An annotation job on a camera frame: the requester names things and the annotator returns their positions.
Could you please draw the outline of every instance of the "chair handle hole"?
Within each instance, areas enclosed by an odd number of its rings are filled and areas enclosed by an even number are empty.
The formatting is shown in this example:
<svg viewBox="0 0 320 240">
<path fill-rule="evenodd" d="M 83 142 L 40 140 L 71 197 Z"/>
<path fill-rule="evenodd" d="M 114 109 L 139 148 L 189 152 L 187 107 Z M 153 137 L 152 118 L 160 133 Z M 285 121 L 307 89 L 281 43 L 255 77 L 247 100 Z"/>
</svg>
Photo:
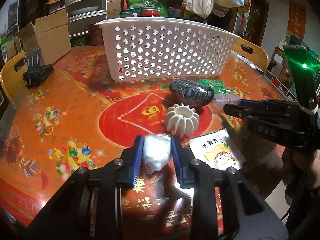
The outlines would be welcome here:
<svg viewBox="0 0 320 240">
<path fill-rule="evenodd" d="M 253 49 L 250 48 L 249 46 L 245 45 L 245 44 L 241 44 L 240 48 L 245 51 L 246 53 L 252 54 L 253 53 Z"/>
<path fill-rule="evenodd" d="M 15 65 L 14 70 L 18 72 L 25 64 L 27 63 L 27 59 L 24 57 L 20 59 Z"/>
</svg>

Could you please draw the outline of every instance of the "chair back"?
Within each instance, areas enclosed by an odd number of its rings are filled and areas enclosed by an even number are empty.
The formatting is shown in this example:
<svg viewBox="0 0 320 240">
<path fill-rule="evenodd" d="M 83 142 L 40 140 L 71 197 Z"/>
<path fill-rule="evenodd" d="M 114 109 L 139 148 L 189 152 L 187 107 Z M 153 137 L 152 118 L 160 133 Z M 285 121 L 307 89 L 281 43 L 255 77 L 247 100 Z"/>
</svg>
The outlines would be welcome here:
<svg viewBox="0 0 320 240">
<path fill-rule="evenodd" d="M 232 50 L 237 54 L 247 58 L 262 71 L 266 71 L 269 64 L 269 57 L 266 51 L 242 38 L 238 38 Z"/>
<path fill-rule="evenodd" d="M 19 88 L 25 85 L 23 73 L 26 71 L 27 65 L 24 50 L 4 64 L 0 71 L 0 84 L 10 102 L 12 102 L 12 98 Z"/>
</svg>

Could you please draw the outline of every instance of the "cardboard box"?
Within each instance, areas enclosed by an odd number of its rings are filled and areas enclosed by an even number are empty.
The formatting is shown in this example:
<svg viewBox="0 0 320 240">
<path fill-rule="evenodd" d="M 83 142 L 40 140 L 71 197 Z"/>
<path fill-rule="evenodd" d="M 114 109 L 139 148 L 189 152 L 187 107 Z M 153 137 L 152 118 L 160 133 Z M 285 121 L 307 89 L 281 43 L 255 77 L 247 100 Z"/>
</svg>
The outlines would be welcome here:
<svg viewBox="0 0 320 240">
<path fill-rule="evenodd" d="M 8 41 L 5 44 L 5 51 L 8 54 L 7 60 L 13 58 L 21 51 L 21 45 L 19 41 L 19 37 L 15 36 L 11 41 Z"/>
<path fill-rule="evenodd" d="M 107 19 L 119 18 L 121 12 L 121 0 L 107 1 Z"/>
<path fill-rule="evenodd" d="M 71 50 L 66 10 L 58 11 L 28 23 L 19 31 L 26 55 L 41 48 L 41 65 L 53 64 Z"/>
</svg>

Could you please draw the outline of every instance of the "white plastic basket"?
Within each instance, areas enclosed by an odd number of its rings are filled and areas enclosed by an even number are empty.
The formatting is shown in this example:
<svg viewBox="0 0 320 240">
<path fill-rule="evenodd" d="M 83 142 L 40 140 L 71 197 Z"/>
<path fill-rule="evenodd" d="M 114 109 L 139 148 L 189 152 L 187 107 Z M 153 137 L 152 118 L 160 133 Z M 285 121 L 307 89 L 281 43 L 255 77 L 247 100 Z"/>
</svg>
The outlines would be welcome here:
<svg viewBox="0 0 320 240">
<path fill-rule="evenodd" d="M 206 24 L 160 17 L 99 23 L 111 78 L 219 75 L 238 36 Z"/>
</svg>

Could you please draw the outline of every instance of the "metal bolt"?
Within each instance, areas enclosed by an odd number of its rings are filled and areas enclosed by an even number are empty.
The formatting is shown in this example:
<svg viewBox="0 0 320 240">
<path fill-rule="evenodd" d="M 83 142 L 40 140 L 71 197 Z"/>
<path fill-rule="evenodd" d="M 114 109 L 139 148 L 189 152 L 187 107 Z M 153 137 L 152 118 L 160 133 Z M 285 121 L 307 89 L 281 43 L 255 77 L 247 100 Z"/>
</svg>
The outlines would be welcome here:
<svg viewBox="0 0 320 240">
<path fill-rule="evenodd" d="M 85 174 L 86 172 L 87 172 L 87 168 L 86 167 L 79 167 L 78 169 L 77 169 L 77 172 L 78 173 L 80 173 L 80 174 Z"/>
<path fill-rule="evenodd" d="M 198 160 L 198 159 L 191 160 L 192 165 L 198 166 L 198 165 L 200 165 L 200 163 L 201 163 L 201 160 Z"/>
<path fill-rule="evenodd" d="M 123 159 L 115 159 L 115 160 L 113 161 L 113 163 L 114 163 L 115 165 L 120 166 L 120 165 L 122 165 L 122 163 L 123 163 Z"/>
<path fill-rule="evenodd" d="M 229 168 L 227 168 L 227 172 L 229 172 L 231 174 L 236 174 L 238 172 L 238 170 L 234 167 L 229 167 Z"/>
</svg>

